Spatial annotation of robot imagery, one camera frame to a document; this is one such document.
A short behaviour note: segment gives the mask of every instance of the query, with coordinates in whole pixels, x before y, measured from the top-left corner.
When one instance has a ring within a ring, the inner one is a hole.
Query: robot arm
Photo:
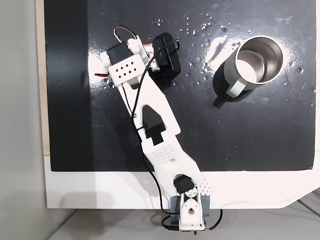
[[[121,40],[120,44],[101,53],[100,57],[115,87],[118,88],[129,114],[133,116],[134,126],[141,138],[143,153],[153,165],[156,179],[170,197],[180,195],[179,229],[202,231],[205,225],[197,186],[203,183],[204,178],[197,163],[184,152],[177,140],[176,135],[181,130],[165,95],[148,72],[143,78],[143,84],[140,84],[150,59],[140,38],[134,36],[135,39],[129,39],[127,44]],[[154,68],[159,69],[158,62]],[[132,87],[135,84],[140,84],[137,102],[138,89]],[[161,126],[145,129],[144,106],[150,106],[161,116],[163,121]]]

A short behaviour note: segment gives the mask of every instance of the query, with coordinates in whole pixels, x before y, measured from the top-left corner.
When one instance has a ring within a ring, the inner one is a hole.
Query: white table
[[[38,49],[44,47],[43,6],[37,6]],[[317,15],[320,4],[317,3]],[[316,46],[319,56],[320,47]],[[39,53],[39,75],[41,95],[41,115],[43,144],[48,145],[46,134],[49,130],[45,94],[45,65],[41,63],[43,55]],[[320,96],[316,95],[316,106],[320,105]],[[316,123],[320,113],[316,111]],[[211,209],[276,209],[293,203],[302,196],[320,187],[320,125],[315,129],[315,155],[312,170],[303,171],[224,171],[204,172],[211,194]],[[71,209],[159,209],[159,193],[156,184],[148,172],[52,172],[50,156],[44,151],[46,199],[48,208]],[[166,196],[163,206],[168,207]]]

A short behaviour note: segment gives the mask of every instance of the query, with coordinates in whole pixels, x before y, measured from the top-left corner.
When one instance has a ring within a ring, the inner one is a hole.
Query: black surface
[[[179,38],[181,74],[156,83],[180,125],[182,148],[201,171],[312,168],[315,0],[45,0],[53,171],[146,170],[118,90],[93,76],[104,72],[100,52],[118,44],[117,25],[144,43],[164,32]],[[279,41],[288,63],[273,82],[230,98],[220,65],[238,41],[258,34]]]

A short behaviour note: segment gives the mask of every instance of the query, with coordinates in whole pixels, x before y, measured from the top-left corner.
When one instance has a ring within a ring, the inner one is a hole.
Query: metal cup
[[[235,98],[242,91],[258,88],[274,80],[284,62],[280,45],[268,36],[254,36],[240,45],[225,61],[223,73]]]

